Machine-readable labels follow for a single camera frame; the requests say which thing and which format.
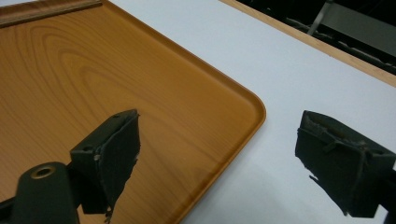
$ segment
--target gray metal panel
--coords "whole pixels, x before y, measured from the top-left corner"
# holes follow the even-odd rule
[[[396,57],[396,27],[333,3],[321,24]]]

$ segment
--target wood grain surface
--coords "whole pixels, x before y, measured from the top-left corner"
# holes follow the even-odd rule
[[[101,4],[101,0],[40,0],[17,6],[0,7],[0,28],[90,7],[99,7]]]
[[[236,0],[220,0],[221,2],[234,7],[242,12],[247,13],[248,15],[250,15],[251,17],[254,17],[256,19],[258,19],[259,21],[263,21],[266,24],[273,26],[274,28],[276,28],[277,30],[290,35],[302,42],[304,42],[305,44],[318,49],[326,54],[328,54],[331,57],[334,57],[335,59],[347,63],[352,67],[355,67],[359,70],[361,70],[362,72],[375,77],[385,83],[388,83],[390,86],[396,87],[396,76],[394,76],[393,74],[384,71],[376,66],[373,66],[370,63],[367,63],[359,58],[356,58],[340,49],[337,49],[329,44],[326,44],[323,41],[320,41],[316,38],[314,38],[311,35],[308,35],[306,33],[303,33],[297,29],[294,29],[290,26],[288,26],[287,24],[281,22],[281,21],[277,21],[274,18],[271,18],[265,14],[263,14],[262,12],[248,7],[240,2],[237,2]]]
[[[69,163],[107,117],[137,108],[141,154],[112,223],[177,223],[265,120],[254,94],[107,1],[0,39],[0,201],[23,172]]]

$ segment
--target white tabletop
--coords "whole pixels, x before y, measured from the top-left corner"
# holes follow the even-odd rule
[[[294,156],[304,110],[396,150],[396,89],[217,0],[112,0],[256,93],[267,120],[184,223],[383,223],[344,217]]]

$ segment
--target wood grain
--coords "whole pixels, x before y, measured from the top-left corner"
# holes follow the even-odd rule
[[[396,87],[396,76],[394,76],[393,74],[386,72],[378,67],[375,67],[359,58],[356,58],[340,49],[337,49],[329,44],[324,43],[323,41],[320,41],[316,38],[314,38],[311,35],[307,35],[306,33],[303,33],[297,29],[294,29],[290,26],[288,26],[287,24],[281,22],[281,21],[277,21],[274,18],[271,18],[265,14],[263,14],[262,12],[248,7],[240,2],[237,2],[235,0],[220,0],[221,2],[234,7],[244,13],[247,13],[248,15],[250,15],[251,17],[256,18],[259,21],[263,21],[266,24],[276,28],[277,30],[290,35],[302,42],[304,42],[305,44],[318,49],[326,54],[328,54],[331,57],[334,57],[335,59],[349,64],[352,67],[355,67],[359,70],[361,70],[362,72],[375,77],[385,83],[388,83],[390,86]]]
[[[0,201],[18,177],[137,108],[141,154],[113,223],[177,223],[265,120],[254,94],[107,1],[0,29]],[[101,223],[103,216],[80,216]]]
[[[101,0],[41,0],[17,6],[0,7],[0,28],[90,7],[99,7],[101,4]]]

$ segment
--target white table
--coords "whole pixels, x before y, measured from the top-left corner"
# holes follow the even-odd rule
[[[396,89],[216,0],[113,3],[255,92],[267,120],[184,223],[382,223],[344,217],[294,157],[304,110],[396,150]]]

